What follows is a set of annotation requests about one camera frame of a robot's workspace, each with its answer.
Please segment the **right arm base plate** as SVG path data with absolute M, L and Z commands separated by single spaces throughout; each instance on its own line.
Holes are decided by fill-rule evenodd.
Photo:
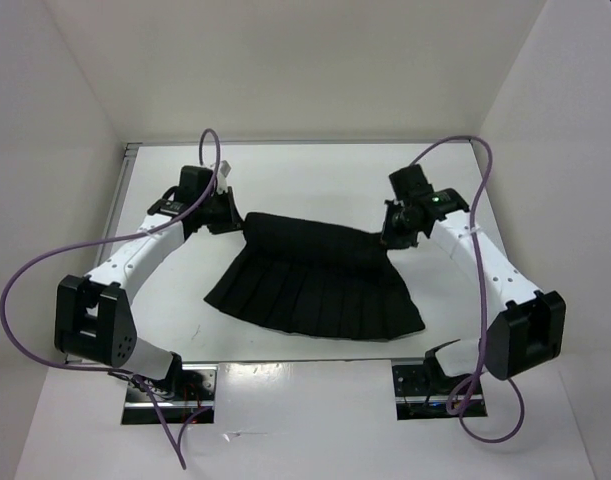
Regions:
M 399 421 L 452 418 L 448 395 L 464 376 L 441 378 L 421 360 L 393 363 L 391 371 Z

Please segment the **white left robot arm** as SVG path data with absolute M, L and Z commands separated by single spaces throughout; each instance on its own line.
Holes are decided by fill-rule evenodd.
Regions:
M 161 399 L 177 397 L 184 387 L 182 359 L 138 337 L 131 305 L 158 266 L 202 227 L 213 234 L 242 228 L 231 187 L 195 210 L 175 198 L 159 199 L 139 226 L 139 238 L 84 276 L 66 276 L 57 288 L 55 347 L 148 379 Z

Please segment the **black pleated skirt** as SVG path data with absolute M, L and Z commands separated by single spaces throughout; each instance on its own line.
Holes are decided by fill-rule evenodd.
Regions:
M 252 212 L 245 246 L 205 296 L 216 310 L 310 337 L 390 341 L 425 328 L 377 233 Z

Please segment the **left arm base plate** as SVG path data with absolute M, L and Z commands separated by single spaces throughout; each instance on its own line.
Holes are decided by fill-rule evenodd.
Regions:
M 169 424 L 178 426 L 187 420 L 191 424 L 212 424 L 215 417 L 218 365 L 186 363 L 183 369 L 189 377 L 189 383 L 180 390 L 169 393 L 152 388 L 163 417 Z M 126 388 L 121 424 L 159 424 L 150 398 L 133 381 Z

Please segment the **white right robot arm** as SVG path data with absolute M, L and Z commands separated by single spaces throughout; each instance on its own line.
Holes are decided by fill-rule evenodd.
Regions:
M 480 340 L 456 340 L 435 348 L 435 361 L 423 380 L 435 393 L 447 392 L 458 377 L 472 374 L 483 346 L 483 372 L 508 380 L 549 362 L 561 353 L 566 303 L 521 274 L 476 222 L 469 205 L 453 189 L 420 187 L 386 203 L 381 238 L 387 247 L 418 245 L 424 234 L 467 277 L 484 286 L 486 326 Z

